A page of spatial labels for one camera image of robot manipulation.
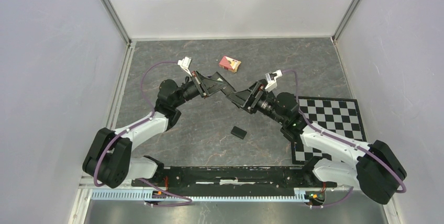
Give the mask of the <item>black remote control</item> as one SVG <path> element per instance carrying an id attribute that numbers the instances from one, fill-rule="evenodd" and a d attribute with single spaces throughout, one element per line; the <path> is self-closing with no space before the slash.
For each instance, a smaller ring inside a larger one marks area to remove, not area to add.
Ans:
<path id="1" fill-rule="evenodd" d="M 227 81 L 227 85 L 224 89 L 221 90 L 221 92 L 226 96 L 229 96 L 229 94 L 236 92 L 235 88 Z"/>

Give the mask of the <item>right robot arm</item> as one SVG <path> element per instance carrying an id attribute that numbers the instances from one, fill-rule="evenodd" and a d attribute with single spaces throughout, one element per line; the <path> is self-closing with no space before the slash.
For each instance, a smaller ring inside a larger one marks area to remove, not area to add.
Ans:
<path id="1" fill-rule="evenodd" d="M 353 140 L 309 120 L 300 110 L 298 97 L 281 92 L 274 95 L 259 80 L 243 91 L 223 88 L 226 98 L 238 108 L 254 114 L 261 112 L 281 125 L 281 133 L 290 142 L 328 153 L 337 161 L 312 157 L 303 166 L 306 185 L 333 182 L 360 189 L 371 200 L 386 205 L 394 194 L 407 191 L 406 170 L 383 141 Z"/>

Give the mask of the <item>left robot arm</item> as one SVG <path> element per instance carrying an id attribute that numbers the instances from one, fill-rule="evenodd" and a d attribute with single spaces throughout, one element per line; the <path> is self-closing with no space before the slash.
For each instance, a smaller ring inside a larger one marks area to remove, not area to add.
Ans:
<path id="1" fill-rule="evenodd" d="M 218 72 L 203 76 L 193 71 L 181 85 L 167 79 L 160 83 L 155 107 L 145 117 L 114 130 L 102 128 L 94 137 L 82 170 L 95 186 L 118 187 L 125 180 L 144 178 L 150 185 L 164 181 L 164 171 L 152 158 L 133 158 L 132 151 L 150 138 L 170 130 L 181 116 L 178 107 L 195 97 L 208 98 L 227 91 L 229 83 Z"/>

